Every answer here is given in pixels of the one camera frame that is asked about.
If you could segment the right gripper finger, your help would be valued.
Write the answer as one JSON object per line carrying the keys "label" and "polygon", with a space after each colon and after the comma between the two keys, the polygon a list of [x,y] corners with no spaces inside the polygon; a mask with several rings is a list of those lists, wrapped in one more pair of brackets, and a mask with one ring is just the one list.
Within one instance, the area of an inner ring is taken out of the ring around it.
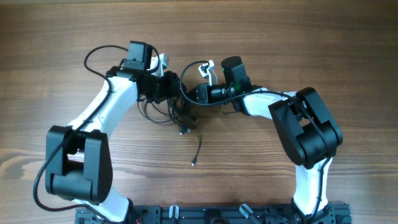
{"label": "right gripper finger", "polygon": [[201,83],[188,91],[187,95],[207,95],[208,94],[208,84]]}
{"label": "right gripper finger", "polygon": [[206,105],[207,95],[187,95],[187,101],[196,105]]}

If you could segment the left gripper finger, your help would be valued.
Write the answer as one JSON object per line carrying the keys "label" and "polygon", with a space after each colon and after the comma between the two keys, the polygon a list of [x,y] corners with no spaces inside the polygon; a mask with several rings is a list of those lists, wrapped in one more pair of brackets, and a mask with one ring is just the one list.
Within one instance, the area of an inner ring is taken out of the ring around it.
{"label": "left gripper finger", "polygon": [[170,92],[180,91],[180,78],[175,72],[166,71],[164,73],[166,89]]}
{"label": "left gripper finger", "polygon": [[169,98],[173,98],[180,95],[179,88],[172,88],[167,90],[157,90],[155,94],[155,103],[161,103]]}

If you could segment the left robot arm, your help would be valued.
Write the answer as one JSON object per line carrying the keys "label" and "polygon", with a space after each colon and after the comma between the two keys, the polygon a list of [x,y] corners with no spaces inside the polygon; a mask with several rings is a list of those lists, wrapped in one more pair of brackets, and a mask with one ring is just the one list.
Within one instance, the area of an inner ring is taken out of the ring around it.
{"label": "left robot arm", "polygon": [[94,221],[102,223],[142,223],[131,199],[113,187],[113,167],[109,139],[128,110],[140,97],[160,103],[176,97],[179,78],[169,71],[169,59],[145,42],[130,41],[127,57],[100,77],[104,85],[94,100],[66,126],[52,126],[46,136],[45,162],[34,182],[35,203],[38,186],[45,179],[48,194],[73,202],[69,208],[85,208]]}

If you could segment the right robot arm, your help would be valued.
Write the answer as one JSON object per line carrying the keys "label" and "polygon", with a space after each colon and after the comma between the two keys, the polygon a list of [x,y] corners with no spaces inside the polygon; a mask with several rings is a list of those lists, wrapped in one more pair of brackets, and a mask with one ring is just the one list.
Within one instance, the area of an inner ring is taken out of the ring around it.
{"label": "right robot arm", "polygon": [[312,87],[283,92],[254,85],[239,56],[221,62],[224,83],[218,83],[213,61],[197,65],[209,82],[190,91],[181,84],[183,97],[198,106],[232,103],[246,116],[272,120],[286,155],[295,164],[293,205],[307,222],[316,220],[328,204],[328,170],[343,142],[342,131],[318,92]]}

